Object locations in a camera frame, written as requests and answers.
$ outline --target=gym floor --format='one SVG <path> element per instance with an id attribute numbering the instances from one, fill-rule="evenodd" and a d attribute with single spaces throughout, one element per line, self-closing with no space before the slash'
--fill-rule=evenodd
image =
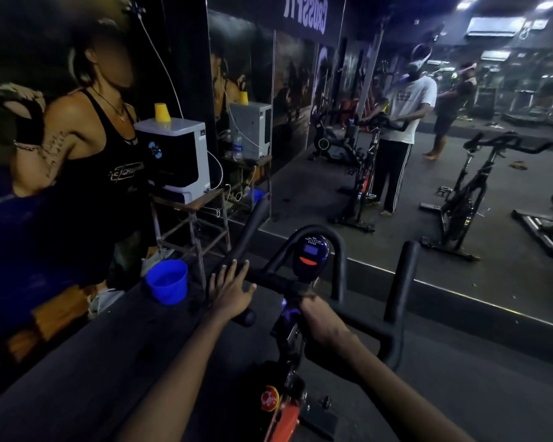
<path id="1" fill-rule="evenodd" d="M 359 145 L 368 139 L 361 134 Z M 426 161 L 422 153 L 432 148 L 433 139 L 431 134 L 416 134 L 394 216 L 381 217 L 378 210 L 367 209 L 364 220 L 376 224 L 376 232 L 368 235 L 336 227 L 346 241 L 349 257 L 393 270 L 405 240 L 439 236 L 437 215 L 419 210 L 418 205 L 442 202 L 435 196 L 436 189 L 454 185 L 466 153 L 464 140 L 450 138 L 440 160 Z M 311 149 L 273 177 L 273 221 L 264 230 L 289 236 L 306 224 L 327 224 L 327 217 L 338 215 L 347 201 L 337 190 L 351 187 L 353 177 L 346 174 L 344 166 L 323 159 L 307 160 Z M 476 155 L 469 176 L 488 152 L 484 149 Z M 528 170 L 508 166 L 518 160 L 524 160 Z M 464 250 L 479 255 L 481 261 L 427 250 L 420 258 L 418 279 L 553 323 L 553 259 L 510 216 L 513 209 L 553 215 L 552 193 L 553 151 L 538 155 L 508 151 L 506 158 L 496 160 L 488 179 L 479 210 L 483 217 L 475 217 L 465 238 Z"/>

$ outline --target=exercise bike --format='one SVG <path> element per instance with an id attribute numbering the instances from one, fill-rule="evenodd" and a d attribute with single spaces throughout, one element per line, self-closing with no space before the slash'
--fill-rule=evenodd
<path id="1" fill-rule="evenodd" d="M 324 157 L 329 163 L 343 164 L 351 168 L 359 167 L 360 158 L 364 156 L 356 148 L 360 126 L 355 124 L 354 120 L 347 119 L 344 123 L 346 130 L 344 135 L 341 135 L 340 132 L 336 133 L 332 127 L 324 124 L 324 117 L 343 114 L 354 114 L 354 110 L 331 110 L 312 115 L 311 123 L 316 128 L 314 136 L 316 150 L 309 156 L 309 160 L 314 161 L 318 157 Z M 342 149 L 344 153 L 340 157 L 334 157 L 331 154 L 332 147 Z"/>
<path id="2" fill-rule="evenodd" d="M 451 189 L 441 186 L 436 191 L 437 195 L 445 198 L 445 203 L 442 206 L 420 203 L 420 209 L 438 213 L 441 228 L 440 240 L 434 241 L 428 237 L 422 237 L 422 245 L 445 253 L 456 254 L 471 261 L 480 260 L 480 257 L 461 251 L 461 246 L 488 189 L 488 177 L 494 167 L 496 157 L 505 157 L 506 149 L 534 155 L 553 146 L 553 142 L 547 142 L 538 148 L 522 147 L 522 138 L 515 132 L 506 132 L 487 141 L 481 141 L 483 137 L 483 133 L 479 133 L 463 145 L 463 148 L 467 150 L 467 159 L 455 187 Z M 482 147 L 492 148 L 488 159 L 471 181 L 462 187 L 468 173 L 469 163 Z"/>
<path id="3" fill-rule="evenodd" d="M 268 212 L 268 199 L 261 199 L 245 224 L 239 241 L 214 269 L 232 259 L 241 260 L 252 236 Z M 334 440 L 338 417 L 332 413 L 329 397 L 321 400 L 310 397 L 305 381 L 297 369 L 306 358 L 334 374 L 359 382 L 343 360 L 322 349 L 311 338 L 299 309 L 302 295 L 311 282 L 322 273 L 334 247 L 331 297 L 326 299 L 333 310 L 349 326 L 378 339 L 381 349 L 378 357 L 392 370 L 398 367 L 403 344 L 403 315 L 407 296 L 413 283 L 420 245 L 406 242 L 398 261 L 383 320 L 364 322 L 353 316 L 344 306 L 346 294 L 346 245 L 344 240 L 327 227 L 309 225 L 297 230 L 261 269 L 250 267 L 246 279 L 283 295 L 282 309 L 271 334 L 277 341 L 279 358 L 268 361 L 260 370 L 258 388 L 253 391 L 254 412 L 250 415 L 251 434 L 237 440 L 259 442 L 288 442 L 300 423 L 326 440 Z M 277 274 L 278 269 L 292 256 L 296 279 Z M 256 319 L 251 309 L 233 320 L 250 327 Z"/>
<path id="4" fill-rule="evenodd" d="M 371 195 L 371 187 L 373 185 L 373 173 L 375 171 L 375 156 L 377 155 L 377 147 L 379 145 L 379 136 L 382 128 L 397 130 L 403 132 L 408 126 L 408 122 L 404 122 L 401 126 L 396 126 L 389 121 L 387 115 L 383 112 L 366 121 L 354 121 L 357 127 L 368 127 L 371 132 L 371 142 L 365 156 L 359 155 L 359 166 L 356 170 L 354 187 L 350 196 L 350 200 L 342 210 L 342 214 L 338 217 L 329 218 L 332 224 L 342 224 L 352 228 L 360 229 L 366 233 L 375 232 L 373 223 L 365 223 L 361 220 L 363 210 L 367 205 L 367 200 L 374 199 Z"/>

